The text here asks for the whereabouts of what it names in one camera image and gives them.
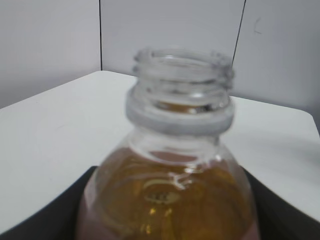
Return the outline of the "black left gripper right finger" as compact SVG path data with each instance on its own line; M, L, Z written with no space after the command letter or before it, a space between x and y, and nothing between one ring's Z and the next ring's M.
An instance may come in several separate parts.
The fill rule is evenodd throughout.
M262 240L319 240L320 223L279 197L247 170Z

